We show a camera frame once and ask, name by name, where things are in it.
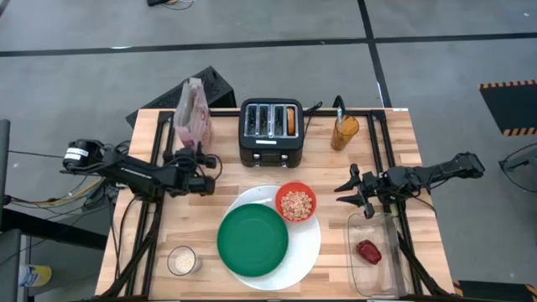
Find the glass cup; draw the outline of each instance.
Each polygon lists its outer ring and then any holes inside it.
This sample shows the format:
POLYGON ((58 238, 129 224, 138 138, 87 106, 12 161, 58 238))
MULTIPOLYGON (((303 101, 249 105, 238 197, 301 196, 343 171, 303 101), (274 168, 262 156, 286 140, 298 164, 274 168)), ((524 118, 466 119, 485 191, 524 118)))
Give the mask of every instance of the glass cup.
POLYGON ((201 260, 196 253, 186 246, 174 248, 168 255, 168 269, 175 276, 185 276, 194 273, 201 266, 201 260))
POLYGON ((332 132, 332 140, 330 145, 336 151, 341 151, 351 141, 352 137, 358 132, 360 124, 354 117, 345 115, 341 127, 337 118, 334 122, 334 131, 332 132))

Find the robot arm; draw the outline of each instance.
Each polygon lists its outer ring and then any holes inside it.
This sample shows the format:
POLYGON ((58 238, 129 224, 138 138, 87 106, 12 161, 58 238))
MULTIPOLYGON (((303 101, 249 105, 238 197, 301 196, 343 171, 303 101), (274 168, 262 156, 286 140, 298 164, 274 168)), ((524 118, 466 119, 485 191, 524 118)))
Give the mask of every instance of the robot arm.
POLYGON ((343 196, 337 200, 363 206, 366 218, 371 218, 375 211, 368 201, 369 197, 377 196, 385 205, 404 202, 416 196, 414 194, 422 188, 430 193, 433 184, 448 181, 453 177, 480 178, 484 171, 485 168, 477 156, 470 153, 458 154, 450 161, 430 167, 393 167, 379 177, 367 172, 361 180, 358 166, 352 164, 351 179, 334 191, 341 192, 357 187, 357 194, 343 196))
POLYGON ((216 159, 189 148, 176 151, 170 161, 158 167, 123 154, 112 145, 78 139, 69 144, 62 164, 62 173, 97 173, 128 185, 137 197, 148 201, 159 200, 165 191, 175 197, 189 193, 211 195, 215 190, 215 180, 196 170, 198 165, 214 169, 216 159))

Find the glass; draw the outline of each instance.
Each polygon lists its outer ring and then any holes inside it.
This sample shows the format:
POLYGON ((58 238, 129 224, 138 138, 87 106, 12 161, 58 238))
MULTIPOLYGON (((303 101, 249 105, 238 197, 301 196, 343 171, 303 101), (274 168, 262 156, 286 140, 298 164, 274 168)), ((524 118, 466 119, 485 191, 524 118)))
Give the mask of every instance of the glass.
POLYGON ((337 118, 334 122, 334 131, 332 132, 332 140, 330 145, 336 151, 341 151, 351 141, 352 137, 358 132, 360 124, 358 120, 351 116, 343 116, 343 122, 341 128, 337 122, 337 118))
POLYGON ((345 232, 349 282, 364 297, 382 299, 406 295, 409 281, 401 267, 399 244, 394 219, 389 214, 377 213, 366 219, 361 213, 352 214, 345 232), (360 242, 369 240, 382 255, 377 264, 371 264, 357 254, 360 242))
POLYGON ((201 260, 190 247, 176 247, 168 256, 168 269, 175 276, 194 273, 200 266, 201 260))

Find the butcher block tabletop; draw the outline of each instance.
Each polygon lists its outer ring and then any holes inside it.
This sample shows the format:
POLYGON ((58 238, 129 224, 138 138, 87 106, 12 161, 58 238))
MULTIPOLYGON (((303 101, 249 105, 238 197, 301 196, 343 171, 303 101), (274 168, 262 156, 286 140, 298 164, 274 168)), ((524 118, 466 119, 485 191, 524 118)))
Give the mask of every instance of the butcher block tabletop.
MULTIPOLYGON (((421 165, 420 151, 416 143, 410 114, 407 110, 386 109, 388 130, 392 140, 397 165, 421 165)), ((158 109, 143 109, 133 131, 129 155, 150 161, 157 127, 158 109)), ((214 195, 201 197, 188 195, 164 198, 164 210, 160 223, 158 245, 154 261, 149 299, 360 299, 362 297, 349 283, 344 233, 347 218, 362 209, 336 201, 339 195, 334 189, 349 180, 349 165, 358 164, 361 173, 370 170, 376 174, 373 149, 365 117, 357 117, 360 130, 347 147, 340 151, 330 146, 334 117, 313 117, 305 136, 303 157, 300 166, 286 168, 247 168, 241 164, 238 147, 238 117, 212 117, 213 137, 205 154, 217 154, 223 162, 222 176, 216 182, 214 195), (258 185, 282 185, 299 180, 311 187, 317 197, 316 216, 321 226, 321 250, 315 266, 299 283, 279 291, 252 289, 238 281, 224 265, 216 249, 218 227, 227 208, 235 199, 258 185), (174 276, 167 267, 169 253, 178 246, 192 247, 201 258, 201 268, 184 277, 174 276)), ((164 150, 167 128, 164 126, 160 152, 164 150)), ((375 125, 384 169, 387 169, 380 124, 375 125)), ((174 150, 182 147, 175 139, 174 150)), ((218 169, 205 169, 206 174, 216 176, 218 169)), ((120 223, 129 201, 130 190, 123 190, 117 198, 113 215, 113 227, 119 233, 120 223)), ((426 192, 421 198, 430 202, 426 192)), ((370 200, 377 212, 382 207, 378 200, 370 200)), ((135 201, 129 209, 123 226, 120 267, 123 269, 131 258, 134 238, 142 203, 135 201)), ((446 254, 435 213, 417 200, 407 201, 407 216, 414 243, 416 257, 425 269, 445 290, 453 292, 446 254)), ((108 236, 96 294, 106 291, 114 280, 116 255, 112 235, 108 236)), ((141 293, 145 257, 138 265, 134 294, 141 293)), ((409 276, 408 264, 404 260, 404 276, 409 276)))

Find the red pepper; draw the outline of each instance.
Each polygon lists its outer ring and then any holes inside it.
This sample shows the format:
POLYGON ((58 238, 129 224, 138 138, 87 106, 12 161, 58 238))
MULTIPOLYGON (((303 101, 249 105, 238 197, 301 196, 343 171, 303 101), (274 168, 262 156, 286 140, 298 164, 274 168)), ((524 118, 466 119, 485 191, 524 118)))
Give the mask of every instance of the red pepper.
POLYGON ((371 264, 377 264, 383 256, 377 247, 369 240, 364 240, 356 245, 356 252, 371 264))

